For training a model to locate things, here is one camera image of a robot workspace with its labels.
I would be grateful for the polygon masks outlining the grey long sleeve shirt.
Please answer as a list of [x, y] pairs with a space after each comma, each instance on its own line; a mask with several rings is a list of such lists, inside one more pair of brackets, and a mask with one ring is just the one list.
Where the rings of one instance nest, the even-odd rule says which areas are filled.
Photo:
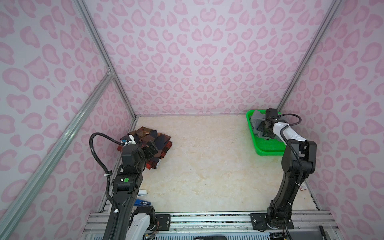
[[253, 133], [259, 137], [259, 125], [261, 122], [265, 121], [265, 114], [262, 114], [260, 111], [255, 110], [250, 118], [250, 122], [252, 125]]

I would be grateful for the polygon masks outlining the green plastic basket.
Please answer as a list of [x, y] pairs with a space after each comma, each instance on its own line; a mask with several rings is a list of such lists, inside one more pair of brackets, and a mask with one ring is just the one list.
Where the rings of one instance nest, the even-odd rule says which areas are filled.
[[254, 134], [253, 127], [251, 124], [251, 117], [254, 112], [255, 110], [249, 110], [246, 113], [246, 118], [256, 154], [264, 157], [283, 156], [286, 148], [284, 143], [279, 142], [276, 139], [265, 140], [257, 137]]

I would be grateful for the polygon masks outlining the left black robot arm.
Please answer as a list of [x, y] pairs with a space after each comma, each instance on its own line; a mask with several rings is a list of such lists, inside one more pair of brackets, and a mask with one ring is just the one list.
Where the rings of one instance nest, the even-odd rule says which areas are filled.
[[133, 210], [147, 161], [157, 153], [158, 148], [152, 142], [142, 147], [127, 144], [122, 148], [122, 171], [113, 181], [112, 209], [104, 240], [141, 240], [146, 232], [157, 230], [153, 206], [137, 207]]

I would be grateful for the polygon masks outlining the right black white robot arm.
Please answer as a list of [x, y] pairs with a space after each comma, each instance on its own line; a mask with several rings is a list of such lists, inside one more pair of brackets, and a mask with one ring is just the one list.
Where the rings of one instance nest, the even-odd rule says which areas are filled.
[[298, 119], [296, 114], [279, 114], [277, 109], [267, 109], [265, 120], [258, 127], [263, 136], [279, 138], [286, 146], [282, 157], [283, 179], [276, 196], [271, 200], [266, 214], [266, 225], [271, 229], [288, 229], [295, 197], [302, 183], [313, 174], [316, 168], [317, 144], [300, 136], [282, 117]]

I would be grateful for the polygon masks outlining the folded plaid flannel shirt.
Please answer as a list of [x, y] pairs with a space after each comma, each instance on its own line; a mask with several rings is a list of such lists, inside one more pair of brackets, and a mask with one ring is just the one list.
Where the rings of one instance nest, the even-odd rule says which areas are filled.
[[158, 164], [173, 145], [170, 136], [146, 127], [128, 133], [121, 138], [121, 141], [124, 144], [131, 141], [130, 136], [134, 138], [136, 145], [143, 150], [147, 159], [146, 168], [149, 170], [157, 169]]

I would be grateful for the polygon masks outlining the small white device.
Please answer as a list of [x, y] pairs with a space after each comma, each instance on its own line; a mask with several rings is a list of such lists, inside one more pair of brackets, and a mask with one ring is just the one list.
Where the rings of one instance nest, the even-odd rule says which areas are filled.
[[146, 190], [139, 190], [138, 196], [139, 197], [146, 196], [147, 194], [148, 194], [148, 192]]

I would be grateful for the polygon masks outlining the blue black tool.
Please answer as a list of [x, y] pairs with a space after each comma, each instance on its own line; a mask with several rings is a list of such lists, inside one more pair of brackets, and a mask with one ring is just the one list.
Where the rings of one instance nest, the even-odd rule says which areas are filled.
[[140, 200], [140, 199], [136, 199], [136, 201], [134, 203], [135, 207], [146, 207], [146, 206], [150, 206], [150, 205], [151, 205], [151, 202]]

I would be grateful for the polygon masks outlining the red white label card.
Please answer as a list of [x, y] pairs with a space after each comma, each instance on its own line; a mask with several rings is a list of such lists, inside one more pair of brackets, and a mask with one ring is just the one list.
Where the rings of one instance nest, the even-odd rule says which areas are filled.
[[301, 186], [300, 186], [300, 190], [301, 191], [305, 191], [307, 189], [308, 189], [307, 185], [305, 183], [302, 183]]

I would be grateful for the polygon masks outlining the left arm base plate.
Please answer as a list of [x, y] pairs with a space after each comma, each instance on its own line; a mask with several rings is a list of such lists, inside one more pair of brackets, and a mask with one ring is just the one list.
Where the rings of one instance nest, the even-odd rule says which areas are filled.
[[128, 233], [133, 231], [168, 231], [170, 229], [170, 215], [149, 215], [144, 213], [136, 214], [132, 217]]

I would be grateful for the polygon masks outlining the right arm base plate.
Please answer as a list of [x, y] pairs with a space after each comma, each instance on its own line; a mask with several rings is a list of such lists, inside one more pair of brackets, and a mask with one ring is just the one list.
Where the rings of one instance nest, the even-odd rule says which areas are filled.
[[251, 213], [251, 224], [253, 230], [259, 232], [272, 231], [272, 230], [293, 230], [294, 224], [291, 219], [285, 221], [284, 218], [271, 218], [267, 213]]

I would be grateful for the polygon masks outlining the left corner aluminium post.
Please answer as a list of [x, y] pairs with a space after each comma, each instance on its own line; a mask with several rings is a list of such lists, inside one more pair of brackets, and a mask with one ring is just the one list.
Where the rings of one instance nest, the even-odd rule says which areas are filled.
[[85, 23], [85, 26], [86, 28], [88, 29], [94, 43], [95, 43], [95, 46], [97, 48], [97, 50], [99, 51], [100, 53], [100, 56], [102, 58], [102, 60], [104, 61], [104, 64], [105, 66], [107, 67], [108, 69], [108, 72], [113, 76], [113, 81], [116, 85], [116, 87], [118, 88], [118, 92], [120, 94], [120, 96], [122, 97], [123, 99], [123, 103], [125, 104], [125, 106], [127, 107], [131, 117], [135, 120], [137, 118], [132, 106], [131, 106], [131, 103], [128, 99], [128, 96], [123, 88], [123, 84], [121, 83], [120, 81], [120, 78], [115, 70], [115, 67], [111, 61], [111, 58], [107, 52], [107, 49], [103, 43], [103, 40], [96, 28], [96, 24], [94, 23], [93, 21], [93, 18], [89, 12], [89, 9], [87, 7], [87, 4], [85, 1], [83, 0], [74, 0], [73, 1], [74, 4], [76, 5], [84, 23]]

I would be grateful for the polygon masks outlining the corner aluminium post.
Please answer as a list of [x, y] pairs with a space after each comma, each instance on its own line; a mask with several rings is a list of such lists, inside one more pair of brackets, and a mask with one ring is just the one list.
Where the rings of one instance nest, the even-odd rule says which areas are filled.
[[315, 54], [317, 47], [321, 43], [323, 37], [326, 35], [328, 29], [331, 27], [334, 19], [338, 16], [340, 9], [343, 6], [342, 0], [334, 0], [331, 2], [331, 5], [329, 9], [327, 10], [323, 20], [321, 21], [320, 26], [318, 27], [318, 30], [314, 34], [313, 39], [310, 41], [309, 47], [307, 51], [305, 52], [302, 61], [300, 62], [297, 70], [295, 71], [279, 105], [278, 105], [278, 111], [282, 111], [285, 104], [289, 100], [289, 97], [291, 93], [293, 92], [296, 84], [299, 82], [305, 68], [310, 63], [312, 56]]
[[137, 118], [132, 106], [131, 106], [131, 103], [128, 99], [128, 96], [123, 88], [123, 84], [121, 83], [120, 81], [120, 78], [115, 70], [115, 67], [111, 61], [111, 58], [107, 52], [107, 49], [103, 43], [103, 40], [96, 28], [96, 24], [94, 23], [93, 21], [93, 18], [89, 12], [89, 9], [87, 7], [87, 4], [85, 1], [83, 0], [74, 0], [73, 1], [74, 4], [76, 5], [84, 23], [85, 23], [85, 26], [86, 28], [88, 29], [94, 43], [95, 43], [95, 46], [97, 48], [97, 50], [99, 51], [100, 53], [100, 56], [102, 58], [102, 60], [104, 61], [104, 64], [105, 66], [107, 67], [108, 69], [108, 72], [113, 76], [113, 81], [116, 85], [116, 87], [118, 88], [118, 92], [120, 94], [120, 96], [122, 97], [123, 99], [123, 103], [125, 104], [125, 106], [127, 107], [131, 117], [135, 120]]

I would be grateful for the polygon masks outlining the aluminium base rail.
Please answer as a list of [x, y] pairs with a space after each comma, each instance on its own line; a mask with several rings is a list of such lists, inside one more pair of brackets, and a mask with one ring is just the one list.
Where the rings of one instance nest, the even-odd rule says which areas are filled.
[[341, 229], [329, 211], [293, 211], [293, 230], [253, 230], [251, 213], [180, 212], [170, 215], [168, 231], [146, 232], [142, 240], [342, 240]]

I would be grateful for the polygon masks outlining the right corner aluminium post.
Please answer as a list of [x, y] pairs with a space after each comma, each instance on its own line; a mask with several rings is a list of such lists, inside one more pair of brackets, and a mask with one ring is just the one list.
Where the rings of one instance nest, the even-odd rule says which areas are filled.
[[321, 21], [320, 26], [318, 27], [318, 30], [314, 34], [313, 39], [310, 41], [309, 47], [307, 51], [305, 52], [302, 61], [300, 62], [297, 70], [295, 71], [279, 105], [278, 105], [278, 111], [282, 111], [285, 104], [289, 100], [289, 97], [291, 93], [293, 92], [296, 84], [299, 82], [305, 68], [310, 63], [312, 56], [315, 54], [317, 47], [321, 43], [323, 37], [326, 35], [328, 29], [331, 27], [334, 19], [338, 16], [340, 9], [343, 6], [342, 0], [334, 0], [331, 2], [331, 5], [329, 9], [327, 10], [323, 20]]

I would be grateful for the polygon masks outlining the diagonal aluminium frame bar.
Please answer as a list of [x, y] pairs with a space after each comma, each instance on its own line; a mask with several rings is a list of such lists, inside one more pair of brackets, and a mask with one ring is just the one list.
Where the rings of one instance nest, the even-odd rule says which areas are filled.
[[25, 213], [33, 203], [34, 199], [48, 180], [58, 161], [74, 140], [82, 125], [94, 109], [104, 91], [114, 78], [114, 72], [108, 72], [94, 89], [76, 116], [70, 122], [58, 141], [51, 148], [50, 152], [43, 159], [35, 173], [27, 181], [17, 198], [12, 202], [3, 218], [1, 219], [1, 239], [7, 240], [24, 217]]

